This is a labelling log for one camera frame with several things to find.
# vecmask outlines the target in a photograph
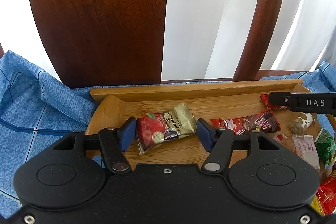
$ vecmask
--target blue tablecloth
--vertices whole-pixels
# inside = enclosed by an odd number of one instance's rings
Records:
[[[314,92],[335,92],[336,70],[326,62],[312,73],[266,79],[290,78],[302,78]],[[86,129],[97,107],[92,88],[70,89],[11,51],[0,59],[0,214],[5,218],[21,206],[12,185],[17,168],[66,133]],[[324,115],[319,121],[334,134]]]

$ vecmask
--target white candy wrapper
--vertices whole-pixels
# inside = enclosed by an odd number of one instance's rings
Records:
[[[312,135],[293,135],[296,154],[320,172],[319,155]]]
[[[285,135],[282,135],[280,132],[276,132],[273,137],[274,140],[276,140],[278,143],[281,143],[282,145],[283,145],[282,141],[284,138],[287,138],[287,137]]]
[[[314,116],[305,112],[298,116],[295,120],[290,121],[289,126],[294,134],[303,135],[304,132],[314,123]]]

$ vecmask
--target gold candy wrapper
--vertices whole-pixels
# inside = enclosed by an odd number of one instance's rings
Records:
[[[317,198],[317,196],[314,196],[314,199],[310,205],[315,211],[317,211],[321,216],[325,216],[325,213],[323,211],[322,205],[319,201],[319,199]]]
[[[147,114],[137,119],[139,154],[158,147],[164,142],[181,139],[196,132],[196,120],[184,104],[162,112]]]

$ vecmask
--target candy wrapper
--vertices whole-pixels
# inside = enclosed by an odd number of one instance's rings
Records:
[[[262,94],[260,95],[260,99],[264,102],[265,106],[269,107],[271,110],[282,110],[289,108],[288,106],[274,106],[269,102],[268,94]]]
[[[285,135],[282,135],[280,132],[275,133],[273,139],[276,140],[278,143],[282,144],[284,138],[287,138]]]
[[[315,140],[317,154],[326,169],[332,168],[335,163],[335,141],[334,138],[324,128],[321,129]]]
[[[316,193],[323,211],[326,215],[336,211],[336,172],[334,171],[327,180],[319,186]]]
[[[311,205],[310,205],[315,211],[317,211],[321,216],[325,216],[325,213],[323,211],[322,208],[322,204],[319,201],[319,198],[317,197],[317,195],[315,195]]]
[[[263,131],[264,133],[275,133],[281,129],[278,120],[270,108],[251,116],[228,120],[211,119],[210,121],[215,128],[228,128],[233,130],[237,135],[248,133],[254,129]]]
[[[296,154],[305,162],[320,171],[320,160],[312,135],[293,135]]]
[[[174,139],[196,132],[196,120],[184,104],[163,113],[147,114],[137,119],[139,154]]]
[[[302,113],[295,120],[289,122],[289,126],[291,127],[294,134],[303,135],[303,133],[315,123],[314,116],[310,113]]]

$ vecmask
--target wooden tray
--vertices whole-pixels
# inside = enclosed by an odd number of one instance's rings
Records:
[[[129,117],[163,112],[179,103],[185,103],[196,118],[203,118],[207,122],[211,118],[227,119],[253,115],[266,109],[260,99],[261,94],[271,91],[310,92],[301,83],[302,80],[293,79],[92,89],[90,94],[100,105],[87,127],[86,134],[97,134],[100,129],[107,127],[120,127]],[[275,115],[282,128],[280,132],[288,137],[283,143],[293,151],[289,121],[296,119],[300,113],[280,110]],[[335,119],[331,115],[327,117],[335,129]],[[317,122],[307,130],[307,134],[316,137],[320,129]],[[98,153],[99,151],[87,151],[87,156],[93,157]],[[137,163],[197,163],[201,166],[208,156],[196,136],[167,142],[149,150],[143,156],[138,155],[136,141],[133,141],[124,154],[133,170]],[[234,151],[231,165],[244,157],[246,151]]]

